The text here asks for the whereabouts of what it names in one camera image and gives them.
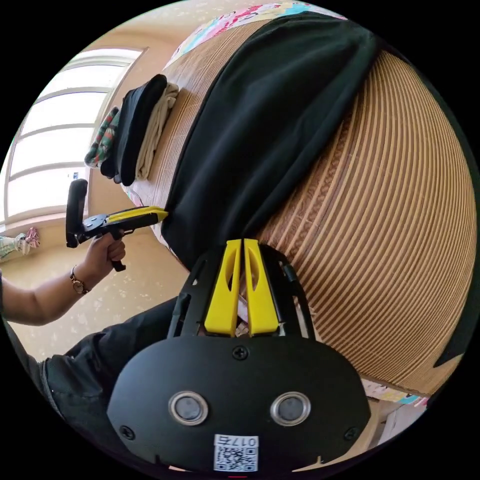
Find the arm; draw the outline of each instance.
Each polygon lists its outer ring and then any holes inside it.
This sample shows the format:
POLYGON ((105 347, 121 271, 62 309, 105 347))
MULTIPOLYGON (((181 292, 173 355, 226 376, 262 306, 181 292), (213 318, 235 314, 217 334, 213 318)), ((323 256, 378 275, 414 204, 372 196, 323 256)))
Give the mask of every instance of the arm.
MULTIPOLYGON (((125 256, 125 245, 110 234, 92 241, 85 259, 75 266, 73 273, 85 288, 93 289, 112 271, 112 261, 125 256)), ((70 279, 71 272, 46 281, 37 288, 24 290, 2 281, 3 315, 14 323, 40 326, 59 319, 83 297, 77 293, 70 279)))

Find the qr code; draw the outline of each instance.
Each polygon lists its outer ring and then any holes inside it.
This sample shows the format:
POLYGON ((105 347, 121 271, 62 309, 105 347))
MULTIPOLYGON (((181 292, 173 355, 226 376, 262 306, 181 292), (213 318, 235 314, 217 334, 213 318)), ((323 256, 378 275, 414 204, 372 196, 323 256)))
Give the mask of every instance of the qr code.
POLYGON ((215 440, 214 470, 217 472, 256 472, 258 438, 218 435, 215 440))
POLYGON ((256 472, 257 448, 215 447, 215 470, 222 472, 256 472))

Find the window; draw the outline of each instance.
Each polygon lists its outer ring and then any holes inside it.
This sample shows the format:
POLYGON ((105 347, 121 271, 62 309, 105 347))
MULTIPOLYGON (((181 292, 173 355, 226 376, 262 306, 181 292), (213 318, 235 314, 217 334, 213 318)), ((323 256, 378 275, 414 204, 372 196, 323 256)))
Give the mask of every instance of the window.
POLYGON ((43 89, 13 139, 0 172, 0 231, 32 217, 65 213, 72 180, 122 78, 141 51, 79 53, 43 89))

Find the beige cloth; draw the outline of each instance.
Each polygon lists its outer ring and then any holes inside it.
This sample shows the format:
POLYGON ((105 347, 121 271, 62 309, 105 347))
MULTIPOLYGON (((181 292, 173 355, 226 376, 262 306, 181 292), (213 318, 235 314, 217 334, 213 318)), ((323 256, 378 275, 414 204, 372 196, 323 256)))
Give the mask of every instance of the beige cloth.
POLYGON ((160 100, 153 107, 150 120, 146 127, 145 137, 140 147, 136 161, 135 179, 146 180, 154 160, 155 151, 160 141, 170 110, 175 105, 179 87, 174 83, 167 83, 160 100))

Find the window frame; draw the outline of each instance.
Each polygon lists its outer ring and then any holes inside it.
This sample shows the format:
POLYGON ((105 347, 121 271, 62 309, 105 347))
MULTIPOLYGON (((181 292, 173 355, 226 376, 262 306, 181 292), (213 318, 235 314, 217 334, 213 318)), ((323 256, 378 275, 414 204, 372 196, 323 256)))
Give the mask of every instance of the window frame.
MULTIPOLYGON (((144 54, 145 49, 141 48, 134 48, 134 47, 121 47, 121 46, 111 46, 111 47, 97 47, 91 49, 92 51, 94 50, 127 50, 127 51, 133 51, 138 53, 137 57, 135 59, 128 57, 128 56, 121 56, 121 55, 92 55, 88 56, 86 58, 76 58, 74 57, 71 61, 67 63, 58 73, 64 72, 67 70, 75 69, 75 68, 81 68, 81 67, 89 67, 89 66, 114 66, 114 67, 123 67, 125 70, 121 75, 118 76, 118 78, 115 80, 115 83, 111 87, 101 87, 101 86, 89 86, 89 87, 73 87, 73 88, 66 88, 62 90, 56 90, 54 92, 47 93, 45 95, 39 96, 33 105, 31 106, 30 110, 28 113, 25 115, 25 118, 20 124, 20 127, 18 128, 10 149, 8 153, 8 158, 5 159, 5 179, 4 179, 4 184, 3 184, 3 221, 0 221, 0 234, 4 234, 6 231, 8 231, 10 228, 13 228, 14 226, 20 226, 23 225, 25 226, 28 223, 31 223, 34 219, 41 219, 42 217, 45 219, 64 219, 65 214, 66 214, 66 205, 53 205, 49 207, 43 207, 43 208, 33 208, 21 213, 16 213, 14 215, 8 215, 8 187, 9 183, 24 177, 26 175, 38 173, 38 172, 44 172, 46 170, 58 170, 58 169, 65 169, 65 168, 83 168, 85 169, 86 173, 86 178, 87 180, 90 179, 91 171, 90 169, 85 165, 84 162, 62 162, 62 163, 49 163, 46 165, 41 165, 41 166, 36 166, 36 167, 31 167, 27 168, 25 170, 22 170, 20 172, 14 173, 13 175, 10 175, 10 171, 12 168, 12 161, 15 155, 15 149, 17 146, 17 143, 25 138, 31 137, 33 135, 45 133, 45 132, 52 132, 56 130, 63 130, 63 129, 74 129, 74 128, 90 128, 93 129, 93 134, 90 139, 90 144, 94 141, 95 136, 97 135, 97 131, 102 123, 102 121, 105 118, 105 115, 107 114, 107 110, 110 107, 112 100, 115 97, 115 94, 117 93, 119 87, 121 86, 122 82, 124 81, 125 77, 129 73, 130 69, 135 65, 135 63, 141 58, 141 56, 144 54), (96 116, 96 119, 93 123, 69 123, 69 124, 61 124, 61 125, 54 125, 54 126, 48 126, 44 128, 40 128, 37 130, 29 131, 25 134, 21 134, 22 129, 25 125, 25 122, 30 114, 30 111, 33 106, 36 104, 48 100, 50 98, 55 98, 61 95, 68 95, 68 94, 73 94, 73 93, 105 93, 105 98, 101 104, 101 107, 98 111, 98 114, 96 116)), ((84 215, 88 216, 88 211, 89 211, 89 203, 90 203, 90 192, 87 193, 87 198, 85 200, 85 211, 84 215)))

